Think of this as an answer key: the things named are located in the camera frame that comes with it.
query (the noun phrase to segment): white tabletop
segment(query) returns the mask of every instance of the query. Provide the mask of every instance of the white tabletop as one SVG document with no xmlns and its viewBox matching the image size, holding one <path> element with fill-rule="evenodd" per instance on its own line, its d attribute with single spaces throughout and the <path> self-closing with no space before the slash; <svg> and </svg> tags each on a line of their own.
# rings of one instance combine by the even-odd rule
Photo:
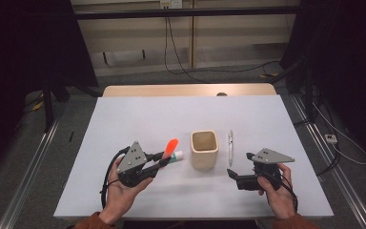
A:
<svg viewBox="0 0 366 229">
<path fill-rule="evenodd" d="M 215 130 L 215 167 L 191 165 L 191 132 Z M 54 216 L 78 218 L 101 210 L 99 191 L 112 157 L 137 140 L 147 154 L 178 138 L 184 159 L 159 171 L 138 195 L 125 219 L 256 219 L 273 216 L 266 197 L 237 190 L 227 174 L 228 132 L 234 132 L 232 170 L 252 174 L 245 153 L 266 147 L 295 158 L 292 169 L 298 213 L 329 217 L 333 211 L 315 176 L 279 95 L 103 97 L 91 117 L 68 183 Z"/>
</svg>

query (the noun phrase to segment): wall outlet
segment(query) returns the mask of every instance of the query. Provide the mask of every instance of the wall outlet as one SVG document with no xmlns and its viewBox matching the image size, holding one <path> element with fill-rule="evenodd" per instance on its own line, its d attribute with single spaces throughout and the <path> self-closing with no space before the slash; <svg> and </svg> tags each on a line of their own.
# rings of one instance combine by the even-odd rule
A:
<svg viewBox="0 0 366 229">
<path fill-rule="evenodd" d="M 171 0 L 171 9 L 183 9 L 183 0 Z"/>
<path fill-rule="evenodd" d="M 170 9 L 171 8 L 171 0 L 160 0 L 160 9 Z"/>
<path fill-rule="evenodd" d="M 337 138 L 335 135 L 325 135 L 326 142 L 337 143 Z"/>
</svg>

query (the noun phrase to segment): orange object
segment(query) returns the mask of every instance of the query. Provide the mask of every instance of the orange object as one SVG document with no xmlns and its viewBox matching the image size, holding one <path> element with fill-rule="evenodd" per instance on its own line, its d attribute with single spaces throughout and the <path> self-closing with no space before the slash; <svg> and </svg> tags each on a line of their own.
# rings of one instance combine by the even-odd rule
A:
<svg viewBox="0 0 366 229">
<path fill-rule="evenodd" d="M 162 159 L 170 157 L 173 154 L 174 149 L 176 149 L 176 146 L 177 146 L 178 143 L 179 143 L 179 140 L 177 140 L 176 138 L 170 140 L 168 142 L 168 145 L 166 146 L 166 149 L 165 149 L 163 155 L 162 155 Z"/>
</svg>

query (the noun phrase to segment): sleeve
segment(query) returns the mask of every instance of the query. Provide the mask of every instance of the sleeve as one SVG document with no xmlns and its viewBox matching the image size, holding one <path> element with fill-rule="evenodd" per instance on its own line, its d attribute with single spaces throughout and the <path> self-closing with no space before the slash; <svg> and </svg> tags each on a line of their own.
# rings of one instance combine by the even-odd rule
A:
<svg viewBox="0 0 366 229">
<path fill-rule="evenodd" d="M 284 219 L 278 220 L 275 219 L 273 223 L 274 229 L 318 229 L 319 227 L 315 224 L 309 222 L 300 214 L 296 214 L 295 216 Z"/>
<path fill-rule="evenodd" d="M 116 227 L 104 223 L 99 218 L 99 213 L 95 212 L 90 217 L 76 223 L 73 229 L 116 229 Z"/>
</svg>

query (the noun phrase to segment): square container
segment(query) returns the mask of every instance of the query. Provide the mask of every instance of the square container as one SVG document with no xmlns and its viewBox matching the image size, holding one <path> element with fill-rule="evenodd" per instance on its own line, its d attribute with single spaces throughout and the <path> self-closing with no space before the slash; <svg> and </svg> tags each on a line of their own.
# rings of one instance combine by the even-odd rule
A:
<svg viewBox="0 0 366 229">
<path fill-rule="evenodd" d="M 192 143 L 192 166 L 196 169 L 211 169 L 216 163 L 218 156 L 218 139 L 214 131 L 193 132 Z"/>
</svg>

